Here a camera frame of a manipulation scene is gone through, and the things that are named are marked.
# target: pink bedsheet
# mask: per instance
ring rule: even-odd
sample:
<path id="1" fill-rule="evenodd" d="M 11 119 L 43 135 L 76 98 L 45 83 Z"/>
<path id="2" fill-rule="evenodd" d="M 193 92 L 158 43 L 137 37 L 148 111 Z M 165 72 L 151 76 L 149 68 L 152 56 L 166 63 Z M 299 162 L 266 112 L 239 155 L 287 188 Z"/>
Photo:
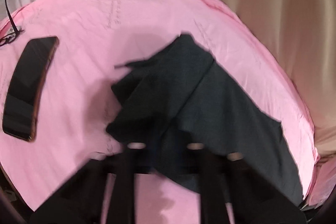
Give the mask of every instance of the pink bedsheet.
<path id="1" fill-rule="evenodd" d="M 60 40 L 43 87 L 36 141 L 0 132 L 0 162 L 33 210 L 92 151 L 120 150 L 105 134 L 120 109 L 110 85 L 128 71 L 114 65 L 149 57 L 181 32 L 190 32 L 262 111 L 282 121 L 307 194 L 318 157 L 309 113 L 273 56 L 221 1 L 36 0 L 14 20 L 25 32 L 0 48 L 1 111 L 26 43 L 50 35 Z M 1 22 L 0 36 L 8 28 L 8 20 Z M 198 223 L 197 194 L 158 175 L 138 183 L 139 223 Z"/>
<path id="2" fill-rule="evenodd" d="M 317 165 L 316 181 L 307 203 L 310 206 L 319 207 L 327 200 L 336 185 L 336 157 L 330 158 L 323 164 L 319 162 Z"/>

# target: black cloth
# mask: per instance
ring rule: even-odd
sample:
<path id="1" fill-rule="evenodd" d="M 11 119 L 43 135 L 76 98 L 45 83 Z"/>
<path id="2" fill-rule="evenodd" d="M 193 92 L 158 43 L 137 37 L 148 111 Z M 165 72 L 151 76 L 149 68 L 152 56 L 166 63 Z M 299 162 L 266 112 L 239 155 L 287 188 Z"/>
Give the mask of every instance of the black cloth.
<path id="1" fill-rule="evenodd" d="M 193 191 L 198 191 L 195 176 L 179 169 L 186 143 L 203 143 L 218 155 L 240 152 L 290 201 L 302 202 L 281 123 L 261 112 L 190 35 L 125 66 L 133 70 L 112 85 L 122 109 L 106 129 L 117 141 L 152 140 L 155 169 Z"/>

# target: black phone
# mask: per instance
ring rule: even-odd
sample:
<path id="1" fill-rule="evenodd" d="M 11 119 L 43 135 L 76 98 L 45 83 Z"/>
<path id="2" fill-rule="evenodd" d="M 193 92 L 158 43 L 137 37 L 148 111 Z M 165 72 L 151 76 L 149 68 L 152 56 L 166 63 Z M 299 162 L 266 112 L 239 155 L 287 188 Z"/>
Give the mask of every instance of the black phone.
<path id="1" fill-rule="evenodd" d="M 30 40 L 9 84 L 2 120 L 5 133 L 32 141 L 45 75 L 58 45 L 57 37 Z"/>

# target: beige curtain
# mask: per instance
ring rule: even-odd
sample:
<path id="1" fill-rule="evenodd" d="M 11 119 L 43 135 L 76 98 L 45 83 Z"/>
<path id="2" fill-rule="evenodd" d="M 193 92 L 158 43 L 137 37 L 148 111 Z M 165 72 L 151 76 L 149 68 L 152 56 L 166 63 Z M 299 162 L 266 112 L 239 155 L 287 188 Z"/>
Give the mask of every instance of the beige curtain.
<path id="1" fill-rule="evenodd" d="M 322 155 L 336 153 L 336 0 L 222 0 L 295 83 Z"/>

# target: dark gray fabric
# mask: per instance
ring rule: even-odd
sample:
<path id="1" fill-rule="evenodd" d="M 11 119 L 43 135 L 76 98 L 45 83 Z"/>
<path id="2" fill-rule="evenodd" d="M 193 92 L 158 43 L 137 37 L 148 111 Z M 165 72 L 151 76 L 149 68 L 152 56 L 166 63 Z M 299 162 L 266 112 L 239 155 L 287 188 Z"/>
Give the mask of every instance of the dark gray fabric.
<path id="1" fill-rule="evenodd" d="M 193 191 L 196 178 L 179 168 L 186 143 L 203 143 L 218 155 L 241 152 L 290 201 L 302 202 L 281 123 L 261 112 L 190 35 L 126 66 L 133 70 L 112 86 L 123 108 L 106 129 L 117 141 L 155 140 L 153 166 Z"/>

